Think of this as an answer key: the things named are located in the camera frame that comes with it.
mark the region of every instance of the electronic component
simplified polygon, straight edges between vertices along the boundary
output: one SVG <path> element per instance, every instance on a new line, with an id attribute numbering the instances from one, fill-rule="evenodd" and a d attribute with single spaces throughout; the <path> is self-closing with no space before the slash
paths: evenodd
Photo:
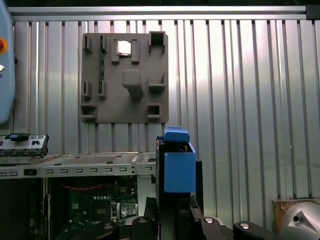
<path id="1" fill-rule="evenodd" d="M 137 176 L 49 178 L 51 239 L 69 240 L 100 222 L 124 224 L 138 215 L 137 187 Z"/>
<path id="2" fill-rule="evenodd" d="M 48 141 L 48 135 L 12 133 L 0 136 L 0 165 L 30 165 L 36 160 L 43 161 L 48 153 Z"/>

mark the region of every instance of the gray wall panel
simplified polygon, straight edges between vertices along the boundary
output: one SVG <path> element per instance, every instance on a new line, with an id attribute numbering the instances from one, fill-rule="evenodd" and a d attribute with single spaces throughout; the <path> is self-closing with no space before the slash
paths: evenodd
<path id="1" fill-rule="evenodd" d="M 303 20 L 302 8 L 234 15 L 168 9 L 25 17 L 12 9 L 20 20 L 17 105 L 0 134 L 49 134 L 51 154 L 154 152 L 163 125 L 80 120 L 80 46 L 83 33 L 164 30 L 167 125 L 188 128 L 203 161 L 205 214 L 229 227 L 250 220 L 271 230 L 272 199 L 320 197 L 320 22 Z"/>

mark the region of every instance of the rectangular slot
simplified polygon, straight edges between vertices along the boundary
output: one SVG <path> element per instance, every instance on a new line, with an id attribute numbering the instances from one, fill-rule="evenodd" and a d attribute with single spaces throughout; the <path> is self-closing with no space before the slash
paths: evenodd
<path id="1" fill-rule="evenodd" d="M 99 94 L 102 94 L 102 82 L 99 82 Z"/>
<path id="2" fill-rule="evenodd" d="M 132 40 L 131 48 L 132 48 L 131 62 L 132 64 L 139 64 L 139 61 L 140 61 L 139 41 Z"/>
<path id="3" fill-rule="evenodd" d="M 82 83 L 82 97 L 84 97 L 85 100 L 90 100 L 91 99 L 91 82 L 89 81 L 84 81 Z"/>
<path id="4" fill-rule="evenodd" d="M 154 116 L 160 115 L 160 106 L 159 105 L 149 105 L 148 106 L 148 115 L 154 115 Z"/>
<path id="5" fill-rule="evenodd" d="M 104 37 L 100 36 L 100 75 L 99 81 L 103 82 L 105 80 L 105 51 L 104 51 Z M 102 90 L 99 87 L 99 94 L 102 94 Z"/>

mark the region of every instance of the circuit board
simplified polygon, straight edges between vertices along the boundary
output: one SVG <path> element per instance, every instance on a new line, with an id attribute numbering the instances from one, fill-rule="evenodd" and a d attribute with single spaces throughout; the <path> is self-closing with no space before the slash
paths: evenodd
<path id="1" fill-rule="evenodd" d="M 100 222 L 138 215 L 137 176 L 68 177 L 49 181 L 51 238 L 71 240 Z"/>

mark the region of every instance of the metal bolt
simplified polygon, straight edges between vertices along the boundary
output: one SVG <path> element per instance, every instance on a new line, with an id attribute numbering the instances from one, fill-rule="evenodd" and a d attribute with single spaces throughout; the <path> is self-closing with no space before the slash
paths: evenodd
<path id="1" fill-rule="evenodd" d="M 206 221 L 208 224 L 212 224 L 214 222 L 214 220 L 212 218 L 205 218 L 204 221 Z"/>
<path id="2" fill-rule="evenodd" d="M 240 227 L 243 228 L 243 229 L 249 229 L 250 228 L 250 226 L 248 224 L 246 224 L 246 223 L 241 223 Z"/>
<path id="3" fill-rule="evenodd" d="M 104 229 L 112 229 L 114 226 L 110 225 L 110 224 L 106 224 L 104 226 Z"/>

